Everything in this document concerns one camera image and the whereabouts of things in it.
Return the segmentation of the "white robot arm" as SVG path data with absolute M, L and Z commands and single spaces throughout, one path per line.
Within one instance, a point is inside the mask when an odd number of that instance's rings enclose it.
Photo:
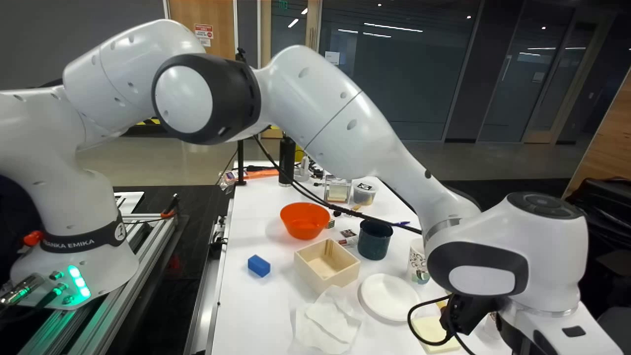
M 494 315 L 514 355 L 624 355 L 581 295 L 585 212 L 547 192 L 514 190 L 490 208 L 447 187 L 401 141 L 379 106 L 307 45 L 265 66 L 214 56 L 174 19 L 153 19 L 70 60 L 52 86 L 0 92 L 0 175 L 21 185 L 44 238 L 11 267 L 52 277 L 76 309 L 127 283 L 139 258 L 111 181 L 78 153 L 157 116 L 192 143 L 257 137 L 279 125 L 342 179 L 374 175 L 419 216 L 427 267 L 450 299 L 445 325 Z

